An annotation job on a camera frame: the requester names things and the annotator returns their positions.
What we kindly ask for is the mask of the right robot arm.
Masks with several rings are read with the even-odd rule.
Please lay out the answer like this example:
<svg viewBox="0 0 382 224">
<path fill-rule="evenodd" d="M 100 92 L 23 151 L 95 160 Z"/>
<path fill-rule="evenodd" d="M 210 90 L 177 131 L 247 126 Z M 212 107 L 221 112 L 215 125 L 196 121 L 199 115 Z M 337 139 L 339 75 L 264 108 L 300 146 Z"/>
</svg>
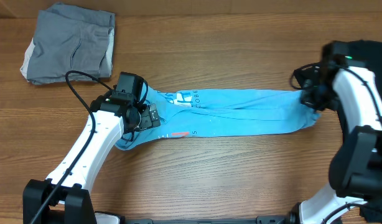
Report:
<svg viewBox="0 0 382 224">
<path fill-rule="evenodd" d="M 331 160 L 328 183 L 296 204 L 284 223 L 340 223 L 358 208 L 368 223 L 382 223 L 382 42 L 333 41 L 317 63 L 294 70 L 300 102 L 338 114 L 343 142 Z"/>
</svg>

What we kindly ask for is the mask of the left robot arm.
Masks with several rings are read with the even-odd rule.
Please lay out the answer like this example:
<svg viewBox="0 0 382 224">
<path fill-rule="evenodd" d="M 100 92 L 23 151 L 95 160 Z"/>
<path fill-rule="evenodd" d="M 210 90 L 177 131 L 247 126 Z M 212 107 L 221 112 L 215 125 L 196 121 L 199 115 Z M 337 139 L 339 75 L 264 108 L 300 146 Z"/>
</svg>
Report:
<svg viewBox="0 0 382 224">
<path fill-rule="evenodd" d="M 160 126 L 157 108 L 145 103 L 148 84 L 121 72 L 118 83 L 90 105 L 86 125 L 64 160 L 45 180 L 31 179 L 22 195 L 24 223 L 124 223 L 94 210 L 90 192 L 107 155 L 124 134 Z"/>
</svg>

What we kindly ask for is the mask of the light blue printed t-shirt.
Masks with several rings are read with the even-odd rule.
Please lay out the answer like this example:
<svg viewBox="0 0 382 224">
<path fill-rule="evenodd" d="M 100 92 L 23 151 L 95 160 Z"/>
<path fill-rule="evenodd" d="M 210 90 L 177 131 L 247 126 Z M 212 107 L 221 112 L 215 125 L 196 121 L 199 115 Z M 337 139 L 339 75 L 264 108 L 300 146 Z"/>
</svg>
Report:
<svg viewBox="0 0 382 224">
<path fill-rule="evenodd" d="M 148 90 L 160 126 L 125 134 L 120 150 L 164 138 L 287 134 L 313 126 L 320 115 L 300 103 L 300 91 L 257 89 Z"/>
</svg>

